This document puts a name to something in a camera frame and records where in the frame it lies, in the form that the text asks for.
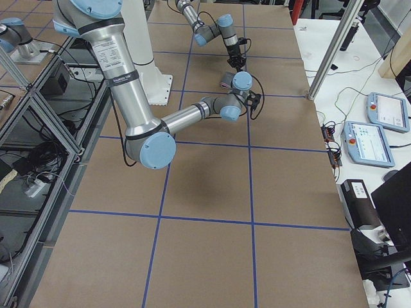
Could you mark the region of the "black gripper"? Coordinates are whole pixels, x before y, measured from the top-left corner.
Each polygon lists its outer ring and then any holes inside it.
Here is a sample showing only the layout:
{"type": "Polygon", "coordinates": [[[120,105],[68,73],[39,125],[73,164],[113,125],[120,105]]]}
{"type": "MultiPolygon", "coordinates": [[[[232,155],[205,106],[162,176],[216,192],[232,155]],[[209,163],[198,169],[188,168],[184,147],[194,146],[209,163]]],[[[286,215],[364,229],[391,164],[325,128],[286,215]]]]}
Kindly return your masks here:
{"type": "Polygon", "coordinates": [[[229,55],[229,59],[227,60],[228,64],[236,72],[244,71],[247,59],[242,55],[240,45],[238,43],[235,43],[233,45],[227,46],[227,52],[229,55]]]}

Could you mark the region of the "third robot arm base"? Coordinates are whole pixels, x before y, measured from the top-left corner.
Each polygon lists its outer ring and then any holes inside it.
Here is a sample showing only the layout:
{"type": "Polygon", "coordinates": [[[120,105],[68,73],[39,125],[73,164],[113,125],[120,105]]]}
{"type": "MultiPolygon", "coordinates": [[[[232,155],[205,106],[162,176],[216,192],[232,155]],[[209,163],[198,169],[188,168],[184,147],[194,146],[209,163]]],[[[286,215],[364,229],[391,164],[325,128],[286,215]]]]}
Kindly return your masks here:
{"type": "Polygon", "coordinates": [[[20,18],[1,20],[1,47],[17,64],[39,65],[46,57],[20,18]]]}

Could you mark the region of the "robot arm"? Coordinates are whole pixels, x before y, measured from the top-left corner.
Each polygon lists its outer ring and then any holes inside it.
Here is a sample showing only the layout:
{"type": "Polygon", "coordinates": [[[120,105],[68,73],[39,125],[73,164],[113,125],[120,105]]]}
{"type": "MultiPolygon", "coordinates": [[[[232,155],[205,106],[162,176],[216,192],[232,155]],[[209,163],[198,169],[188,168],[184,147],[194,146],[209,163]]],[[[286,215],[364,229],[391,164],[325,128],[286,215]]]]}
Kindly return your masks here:
{"type": "Polygon", "coordinates": [[[243,71],[246,58],[241,54],[231,15],[218,18],[216,25],[206,27],[190,1],[176,1],[177,10],[193,28],[197,44],[203,46],[222,37],[237,72],[225,96],[204,97],[189,107],[162,119],[151,111],[148,98],[132,60],[125,36],[126,22],[121,14],[122,1],[53,1],[55,30],[88,41],[125,120],[125,153],[150,169],[166,167],[176,152],[173,134],[218,114],[226,121],[236,121],[246,106],[252,75],[243,71]]]}
{"type": "Polygon", "coordinates": [[[247,58],[240,46],[245,45],[249,40],[237,36],[231,14],[227,13],[219,17],[217,21],[212,19],[212,24],[206,24],[200,18],[201,12],[198,13],[193,8],[191,1],[175,1],[175,5],[177,11],[186,18],[191,26],[198,46],[205,46],[216,37],[221,37],[229,56],[227,63],[237,72],[243,70],[247,58]]]}

